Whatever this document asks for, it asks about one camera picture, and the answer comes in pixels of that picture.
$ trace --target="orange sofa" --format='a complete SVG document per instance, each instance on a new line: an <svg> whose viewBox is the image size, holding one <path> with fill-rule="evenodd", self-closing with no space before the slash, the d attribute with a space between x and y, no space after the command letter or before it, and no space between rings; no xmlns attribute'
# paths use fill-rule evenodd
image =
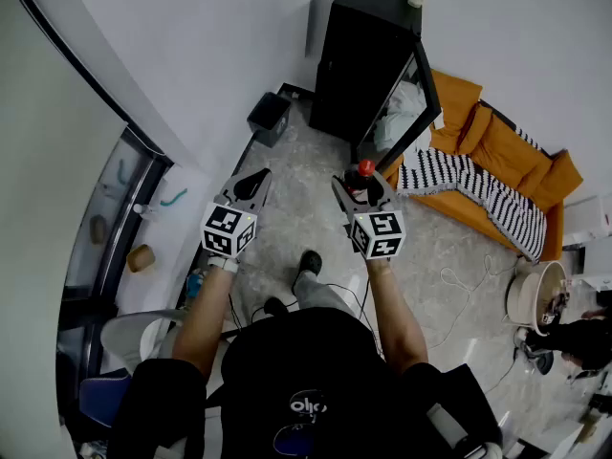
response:
<svg viewBox="0 0 612 459"><path fill-rule="evenodd" d="M541 261L559 260L563 238L563 199L582 178L567 150L549 156L532 146L533 141L517 134L505 116L479 101L482 87L466 80L432 71L443 109L444 127L431 129L432 147L450 155L468 155L499 181L531 199L546 215L546 237ZM383 176L396 188L398 169L404 157ZM410 196L478 230L509 249L519 250L489 219L484 208L458 191Z"/></svg>

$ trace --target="black cabinet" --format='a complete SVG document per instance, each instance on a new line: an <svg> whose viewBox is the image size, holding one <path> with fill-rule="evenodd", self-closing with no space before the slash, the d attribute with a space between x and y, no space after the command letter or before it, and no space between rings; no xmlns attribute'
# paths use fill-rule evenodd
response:
<svg viewBox="0 0 612 459"><path fill-rule="evenodd" d="M418 84L425 93L426 109L415 121L416 128L423 127L397 141L397 148L378 151L378 169L392 163L440 112L421 45L421 14L407 0L334 0L330 10L312 127L346 139L358 157L358 148L372 141L375 124L402 80ZM394 148L401 151L390 154Z"/></svg>

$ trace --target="gray pants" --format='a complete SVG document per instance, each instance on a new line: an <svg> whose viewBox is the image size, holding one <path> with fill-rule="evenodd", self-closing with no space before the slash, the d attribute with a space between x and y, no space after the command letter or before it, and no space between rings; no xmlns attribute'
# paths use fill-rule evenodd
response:
<svg viewBox="0 0 612 459"><path fill-rule="evenodd" d="M295 282L295 297L299 309L336 308L354 316L351 309L331 287L317 281L317 276L310 272L302 272Z"/></svg>

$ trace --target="red bottle cap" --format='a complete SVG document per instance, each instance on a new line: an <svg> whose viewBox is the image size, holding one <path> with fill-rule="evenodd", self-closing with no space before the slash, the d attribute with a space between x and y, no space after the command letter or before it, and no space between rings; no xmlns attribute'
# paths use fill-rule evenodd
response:
<svg viewBox="0 0 612 459"><path fill-rule="evenodd" d="M357 171L362 177L371 177L374 170L376 170L376 167L371 160L361 160L357 167Z"/></svg>

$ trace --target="white bucket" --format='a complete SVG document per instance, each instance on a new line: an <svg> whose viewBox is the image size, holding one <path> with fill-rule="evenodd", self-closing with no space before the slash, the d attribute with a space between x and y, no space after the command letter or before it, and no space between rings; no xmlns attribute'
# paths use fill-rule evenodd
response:
<svg viewBox="0 0 612 459"><path fill-rule="evenodd" d="M566 278L563 266L556 261L525 267L510 286L508 302L506 304L508 317L513 323L521 326L530 326L543 337L545 334L539 330L537 324L537 301L544 275L551 268L560 269L562 278Z"/></svg>

